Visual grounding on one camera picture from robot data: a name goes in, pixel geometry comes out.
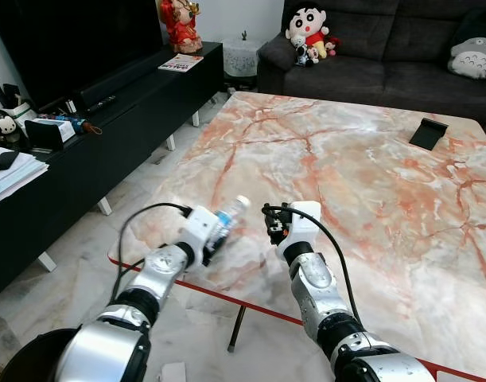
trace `television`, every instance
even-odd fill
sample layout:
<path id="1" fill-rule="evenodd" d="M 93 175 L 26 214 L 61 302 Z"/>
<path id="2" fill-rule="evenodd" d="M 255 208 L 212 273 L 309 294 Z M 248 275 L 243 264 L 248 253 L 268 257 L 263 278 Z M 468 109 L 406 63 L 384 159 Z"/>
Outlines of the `television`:
<path id="1" fill-rule="evenodd" d="M 40 110 L 162 47 L 155 0 L 0 0 L 0 36 Z"/>

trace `bottle cap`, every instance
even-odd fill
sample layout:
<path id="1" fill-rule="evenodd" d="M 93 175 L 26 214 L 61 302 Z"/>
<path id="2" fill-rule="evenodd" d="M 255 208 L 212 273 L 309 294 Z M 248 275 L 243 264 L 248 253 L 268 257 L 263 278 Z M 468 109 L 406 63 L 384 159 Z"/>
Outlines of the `bottle cap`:
<path id="1" fill-rule="evenodd" d="M 238 195 L 236 200 L 242 203 L 245 209 L 249 209 L 251 206 L 250 199 L 244 197 L 243 195 Z"/>

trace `red table edge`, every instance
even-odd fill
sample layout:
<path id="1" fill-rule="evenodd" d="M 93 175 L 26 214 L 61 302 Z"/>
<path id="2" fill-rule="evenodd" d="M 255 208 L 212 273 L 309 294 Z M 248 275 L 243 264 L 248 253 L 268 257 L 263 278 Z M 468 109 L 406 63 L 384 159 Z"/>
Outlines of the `red table edge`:
<path id="1" fill-rule="evenodd" d="M 117 260 L 113 260 L 109 255 L 107 257 L 108 257 L 108 259 L 110 260 L 111 263 L 113 263 L 115 265 L 119 265 L 119 262 Z M 125 268 L 131 267 L 131 265 L 126 264 L 126 263 L 122 263 L 122 266 L 125 267 Z M 136 267 L 134 270 L 139 272 L 141 270 L 141 268 Z M 218 293 L 218 292 L 213 292 L 212 290 L 202 288 L 201 286 L 196 286 L 196 285 L 186 283 L 186 282 L 180 281 L 180 280 L 176 280 L 176 284 L 181 285 L 182 287 L 187 287 L 189 289 L 197 290 L 197 291 L 205 293 L 205 294 L 209 294 L 213 297 L 221 298 L 222 300 L 232 302 L 236 305 L 245 306 L 246 308 L 257 310 L 258 312 L 261 312 L 261 313 L 264 313 L 264 314 L 269 314 L 270 316 L 273 316 L 273 317 L 276 317 L 276 318 L 281 318 L 282 320 L 292 322 L 292 323 L 297 324 L 297 325 L 303 325 L 303 322 L 301 320 L 298 320 L 296 318 L 292 318 L 291 316 L 287 316 L 285 314 L 277 313 L 277 312 L 274 312 L 272 310 L 262 308 L 261 306 L 256 306 L 254 304 L 250 304 L 249 302 L 244 302 L 244 301 L 238 300 L 237 298 L 229 297 L 229 296 L 226 296 L 226 295 Z M 446 368 L 445 366 L 440 366 L 439 364 L 433 364 L 432 362 L 420 360 L 419 358 L 418 358 L 418 361 L 420 361 L 426 367 L 426 369 L 430 372 L 430 374 L 432 374 L 432 376 L 434 377 L 435 380 L 437 380 L 437 373 L 438 372 L 445 372 L 445 373 L 451 374 L 453 376 L 459 376 L 460 378 L 465 378 L 466 380 L 472 380 L 472 381 L 475 381 L 475 382 L 486 382 L 485 378 L 481 378 L 479 376 L 473 376 L 473 375 L 468 374 L 466 372 L 459 372 L 459 371 L 457 371 L 453 368 Z"/>

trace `white cloth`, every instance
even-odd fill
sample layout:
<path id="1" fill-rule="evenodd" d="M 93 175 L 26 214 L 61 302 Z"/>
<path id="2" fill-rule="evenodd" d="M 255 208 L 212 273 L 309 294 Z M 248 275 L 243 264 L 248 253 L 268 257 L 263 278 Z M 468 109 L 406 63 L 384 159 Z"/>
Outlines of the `white cloth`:
<path id="1" fill-rule="evenodd" d="M 251 77 L 257 75 L 257 51 L 262 46 L 259 41 L 227 39 L 224 44 L 224 70 L 234 77 Z"/>

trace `tiled floor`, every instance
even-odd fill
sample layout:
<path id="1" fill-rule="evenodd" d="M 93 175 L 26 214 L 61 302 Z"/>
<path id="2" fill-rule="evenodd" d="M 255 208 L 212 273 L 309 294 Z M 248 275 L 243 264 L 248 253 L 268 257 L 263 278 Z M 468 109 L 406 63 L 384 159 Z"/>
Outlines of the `tiled floor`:
<path id="1" fill-rule="evenodd" d="M 123 221 L 146 203 L 225 99 L 218 94 L 200 109 L 200 128 L 186 123 L 177 131 L 174 152 L 158 147 L 108 194 L 110 216 L 92 209 L 47 250 L 58 265 L 54 272 L 34 263 L 0 294 L 0 364 L 38 334 L 76 327 L 103 308 L 115 278 L 107 251 Z M 178 361 L 185 362 L 191 382 L 333 380 L 327 360 L 300 326 L 252 310 L 235 353 L 228 353 L 238 308 L 175 286 L 153 330 L 145 381 L 155 381 L 163 364 Z"/>

